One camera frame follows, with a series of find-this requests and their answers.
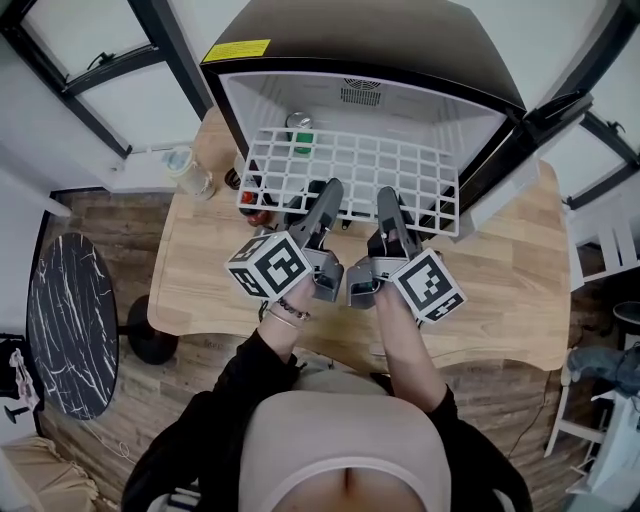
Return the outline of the person's black jacket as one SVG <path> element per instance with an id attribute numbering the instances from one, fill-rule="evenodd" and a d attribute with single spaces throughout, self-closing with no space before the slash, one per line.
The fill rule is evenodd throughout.
<path id="1" fill-rule="evenodd" d="M 168 494 L 198 483 L 196 512 L 240 512 L 244 437 L 258 406 L 282 398 L 302 378 L 295 357 L 283 362 L 258 333 L 241 344 L 214 388 L 196 394 L 159 434 L 132 471 L 122 512 L 151 512 Z M 524 479 L 477 429 L 461 420 L 454 394 L 422 413 L 443 442 L 453 483 L 453 512 L 533 512 Z"/>

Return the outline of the person's left forearm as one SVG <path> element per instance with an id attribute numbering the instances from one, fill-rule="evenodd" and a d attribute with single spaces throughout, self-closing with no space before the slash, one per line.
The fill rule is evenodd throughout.
<path id="1" fill-rule="evenodd" d="M 313 295 L 314 283 L 310 278 L 305 278 L 268 309 L 299 325 L 298 330 L 266 316 L 266 313 L 257 328 L 262 340 L 284 363 L 289 361 L 306 319 L 310 316 Z"/>

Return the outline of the white wooden rack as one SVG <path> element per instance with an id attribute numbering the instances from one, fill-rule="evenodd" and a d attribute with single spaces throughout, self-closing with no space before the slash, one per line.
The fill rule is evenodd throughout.
<path id="1" fill-rule="evenodd" d="M 586 282 L 613 276 L 640 267 L 640 259 L 628 217 L 618 199 L 600 205 L 565 212 L 571 291 Z M 596 238 L 604 270 L 587 274 L 581 265 L 578 247 Z"/>

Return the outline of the white chair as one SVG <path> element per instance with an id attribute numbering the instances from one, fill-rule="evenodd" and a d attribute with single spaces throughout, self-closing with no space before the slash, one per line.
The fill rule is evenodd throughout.
<path id="1" fill-rule="evenodd" d="M 567 489 L 577 496 L 595 497 L 615 508 L 628 509 L 640 497 L 640 396 L 624 397 L 611 390 L 598 395 L 612 404 L 604 429 L 594 429 L 564 418 L 569 388 L 561 391 L 544 455 L 550 456 L 559 434 L 568 434 L 589 443 L 583 463 L 572 470 L 581 478 Z"/>

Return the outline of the person's grey trousers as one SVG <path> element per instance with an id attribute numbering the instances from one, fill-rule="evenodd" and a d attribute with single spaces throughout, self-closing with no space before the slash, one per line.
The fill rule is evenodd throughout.
<path id="1" fill-rule="evenodd" d="M 336 369 L 305 367 L 293 384 L 294 391 L 309 391 L 331 394 L 378 395 L 389 393 L 370 377 Z"/>

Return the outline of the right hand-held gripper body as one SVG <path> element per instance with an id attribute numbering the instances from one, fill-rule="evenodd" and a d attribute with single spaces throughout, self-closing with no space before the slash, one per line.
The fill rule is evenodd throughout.
<path id="1" fill-rule="evenodd" d="M 347 305 L 367 310 L 384 284 L 396 286 L 418 323 L 435 324 L 467 298 L 433 249 L 415 258 L 365 257 L 347 270 Z"/>

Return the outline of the beige cloth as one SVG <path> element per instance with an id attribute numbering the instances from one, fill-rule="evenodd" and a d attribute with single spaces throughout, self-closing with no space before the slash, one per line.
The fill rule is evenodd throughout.
<path id="1" fill-rule="evenodd" d="M 52 440 L 32 436 L 0 446 L 9 476 L 34 512 L 96 512 L 96 483 Z"/>

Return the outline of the person's right forearm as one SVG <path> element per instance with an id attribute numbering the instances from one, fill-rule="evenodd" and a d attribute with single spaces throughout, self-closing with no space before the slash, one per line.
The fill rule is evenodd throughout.
<path id="1" fill-rule="evenodd" d="M 391 384 L 396 397 L 426 413 L 444 400 L 447 384 L 435 367 L 398 289 L 387 283 L 374 296 Z"/>

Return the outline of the person's torso in beige top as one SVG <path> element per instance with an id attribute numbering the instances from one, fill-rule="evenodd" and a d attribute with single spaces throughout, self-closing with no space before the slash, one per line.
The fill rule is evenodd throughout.
<path id="1" fill-rule="evenodd" d="M 238 512 L 273 512 L 298 484 L 370 469 L 406 484 L 425 512 L 449 512 L 451 473 L 433 422 L 383 395 L 290 391 L 264 400 L 244 437 Z"/>

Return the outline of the black framed window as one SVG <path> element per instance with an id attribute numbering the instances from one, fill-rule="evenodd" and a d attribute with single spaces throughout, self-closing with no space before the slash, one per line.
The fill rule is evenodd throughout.
<path id="1" fill-rule="evenodd" d="M 120 158 L 191 143 L 212 106 L 170 0 L 0 0 L 0 35 Z"/>
<path id="2" fill-rule="evenodd" d="M 574 209 L 640 171 L 640 0 L 602 0 L 546 97 L 577 89 L 592 95 L 592 107 L 544 156 Z"/>

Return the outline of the black round stool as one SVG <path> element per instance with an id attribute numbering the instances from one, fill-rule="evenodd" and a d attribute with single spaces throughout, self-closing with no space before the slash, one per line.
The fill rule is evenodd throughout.
<path id="1" fill-rule="evenodd" d="M 640 301 L 626 301 L 613 308 L 615 324 L 618 328 L 619 350 L 628 350 L 640 343 Z"/>

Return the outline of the black mini fridge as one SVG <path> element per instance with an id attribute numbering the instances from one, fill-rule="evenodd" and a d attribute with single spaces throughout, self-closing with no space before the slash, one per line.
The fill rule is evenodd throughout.
<path id="1" fill-rule="evenodd" d="M 297 113 L 316 131 L 438 149 L 462 210 L 503 179 L 483 163 L 525 114 L 481 22 L 450 0 L 249 0 L 200 69 L 241 151 Z"/>

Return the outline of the beige tumbler cup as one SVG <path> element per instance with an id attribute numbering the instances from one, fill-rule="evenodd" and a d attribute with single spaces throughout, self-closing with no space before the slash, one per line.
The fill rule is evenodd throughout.
<path id="1" fill-rule="evenodd" d="M 195 199 L 206 201 L 215 194 L 213 177 L 190 147 L 167 151 L 161 158 L 169 177 Z"/>

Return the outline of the black marble round table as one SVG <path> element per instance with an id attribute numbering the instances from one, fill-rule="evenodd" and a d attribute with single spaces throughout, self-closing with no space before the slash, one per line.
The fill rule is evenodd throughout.
<path id="1" fill-rule="evenodd" d="M 27 328 L 47 400 L 80 421 L 103 414 L 113 398 L 120 339 L 144 363 L 161 365 L 178 338 L 151 326 L 139 297 L 120 323 L 111 277 L 98 249 L 80 233 L 57 237 L 31 279 Z"/>

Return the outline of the white wire fridge shelf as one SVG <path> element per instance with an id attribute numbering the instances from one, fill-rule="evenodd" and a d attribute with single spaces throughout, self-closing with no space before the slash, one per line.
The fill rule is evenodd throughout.
<path id="1" fill-rule="evenodd" d="M 237 205 L 256 193 L 257 209 L 291 212 L 287 204 L 307 195 L 313 180 L 339 179 L 344 187 L 338 219 L 377 223 L 377 195 L 389 186 L 413 217 L 411 229 L 455 237 L 459 227 L 459 180 L 444 150 L 393 139 L 315 130 L 311 152 L 294 152 L 287 128 L 261 128 L 239 171 Z"/>

